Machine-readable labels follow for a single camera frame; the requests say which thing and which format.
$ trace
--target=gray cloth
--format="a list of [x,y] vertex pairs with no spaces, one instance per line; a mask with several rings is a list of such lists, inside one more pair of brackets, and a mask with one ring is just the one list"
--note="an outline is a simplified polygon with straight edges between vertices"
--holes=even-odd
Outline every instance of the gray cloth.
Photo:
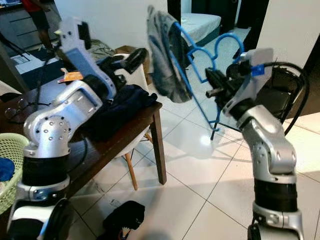
[[171,50],[186,74],[187,49],[181,32],[174,26],[177,20],[167,12],[155,11],[153,6],[149,6],[148,14],[147,33],[152,51],[154,86],[159,94],[167,96],[174,103],[189,101],[192,94],[170,57]]

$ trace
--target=table leg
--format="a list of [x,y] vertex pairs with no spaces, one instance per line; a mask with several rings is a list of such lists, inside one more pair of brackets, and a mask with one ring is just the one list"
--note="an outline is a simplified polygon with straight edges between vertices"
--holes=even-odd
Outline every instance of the table leg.
[[159,182],[161,184],[165,184],[167,181],[167,173],[159,110],[155,112],[152,117],[153,123],[151,123],[150,129],[153,141],[156,169],[158,171]]

